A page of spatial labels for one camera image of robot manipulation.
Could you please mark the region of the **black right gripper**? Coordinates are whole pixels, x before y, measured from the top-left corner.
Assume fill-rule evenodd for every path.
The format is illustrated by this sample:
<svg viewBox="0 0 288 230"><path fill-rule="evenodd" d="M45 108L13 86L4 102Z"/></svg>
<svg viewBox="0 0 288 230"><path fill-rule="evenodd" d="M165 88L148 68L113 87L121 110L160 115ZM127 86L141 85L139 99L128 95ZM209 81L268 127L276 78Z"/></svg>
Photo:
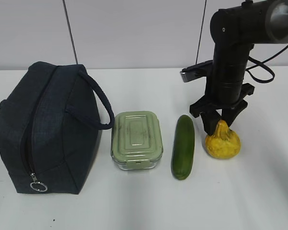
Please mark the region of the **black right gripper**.
<svg viewBox="0 0 288 230"><path fill-rule="evenodd" d="M227 126L231 126L240 111L234 109L247 95L254 93L255 87L250 83L244 83L240 88L225 88L216 95L202 96L198 101L190 105L189 111L195 117L201 116L204 130L208 135L213 135L218 122L222 119Z"/></svg>

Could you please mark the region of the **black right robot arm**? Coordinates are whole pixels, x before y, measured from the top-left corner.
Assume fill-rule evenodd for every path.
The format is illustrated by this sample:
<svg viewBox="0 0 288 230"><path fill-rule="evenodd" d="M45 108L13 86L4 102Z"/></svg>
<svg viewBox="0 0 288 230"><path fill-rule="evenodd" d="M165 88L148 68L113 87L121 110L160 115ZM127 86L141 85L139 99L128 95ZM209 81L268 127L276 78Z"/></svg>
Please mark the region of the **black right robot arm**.
<svg viewBox="0 0 288 230"><path fill-rule="evenodd" d="M288 44L288 0L244 1L220 9L210 22L214 57L181 71L184 82L205 77L203 97L190 106L201 117L204 130L212 135L220 120L230 126L246 107L245 97L254 87L244 83L250 51L255 44Z"/></svg>

